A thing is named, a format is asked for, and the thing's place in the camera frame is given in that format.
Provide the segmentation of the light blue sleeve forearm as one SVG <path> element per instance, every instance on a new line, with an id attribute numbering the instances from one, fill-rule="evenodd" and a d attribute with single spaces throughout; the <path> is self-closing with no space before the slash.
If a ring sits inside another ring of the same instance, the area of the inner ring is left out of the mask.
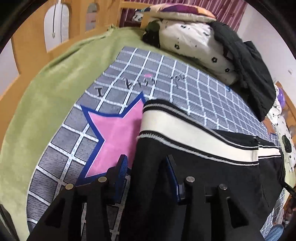
<path id="1" fill-rule="evenodd" d="M 269 233 L 266 235 L 266 237 L 264 238 L 265 241 L 278 241 L 281 237 L 281 235 L 283 234 L 284 231 L 284 227 L 283 225 L 277 224 L 274 225 Z"/>

